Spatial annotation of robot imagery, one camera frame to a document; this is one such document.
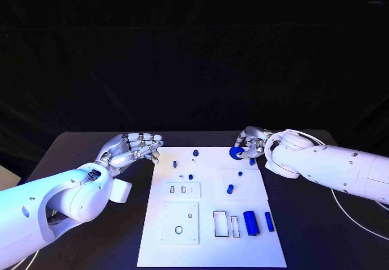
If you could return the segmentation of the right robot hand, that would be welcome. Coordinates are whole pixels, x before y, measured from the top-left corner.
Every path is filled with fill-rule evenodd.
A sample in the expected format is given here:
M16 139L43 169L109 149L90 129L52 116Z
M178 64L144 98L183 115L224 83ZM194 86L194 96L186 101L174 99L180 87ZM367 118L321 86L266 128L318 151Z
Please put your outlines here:
M263 148L269 136L273 134L269 130L248 126L242 130L235 145L229 150L229 155L235 160L253 159L263 154Z

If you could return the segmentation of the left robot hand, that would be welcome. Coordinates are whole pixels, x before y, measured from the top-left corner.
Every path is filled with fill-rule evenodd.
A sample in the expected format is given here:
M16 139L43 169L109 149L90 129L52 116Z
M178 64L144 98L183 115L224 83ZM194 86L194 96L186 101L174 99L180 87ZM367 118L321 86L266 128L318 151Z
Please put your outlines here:
M158 164L163 137L150 133L118 134L102 146L95 163L109 169L125 169L139 159Z

